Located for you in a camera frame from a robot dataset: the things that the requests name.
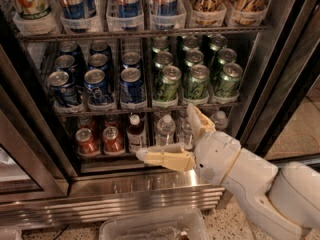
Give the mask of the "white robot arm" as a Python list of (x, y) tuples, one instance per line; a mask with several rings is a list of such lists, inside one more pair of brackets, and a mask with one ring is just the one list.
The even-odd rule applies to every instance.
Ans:
[(303, 240), (320, 230), (320, 174), (289, 162), (279, 168), (243, 148), (238, 140), (215, 129), (196, 106), (187, 106), (195, 138), (187, 151), (181, 144), (152, 146), (136, 152), (149, 165), (196, 175), (233, 194), (243, 213), (277, 240)]

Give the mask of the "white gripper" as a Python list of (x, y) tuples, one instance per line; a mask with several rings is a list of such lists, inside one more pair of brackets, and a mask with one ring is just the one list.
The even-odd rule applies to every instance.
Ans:
[(215, 131), (211, 119), (192, 103), (187, 106), (187, 115), (194, 137), (203, 134), (195, 145), (195, 159), (182, 144), (140, 148), (136, 157), (145, 164), (177, 172), (189, 171), (195, 166), (194, 171), (201, 179), (213, 186), (220, 185), (241, 151), (241, 144), (228, 134)]

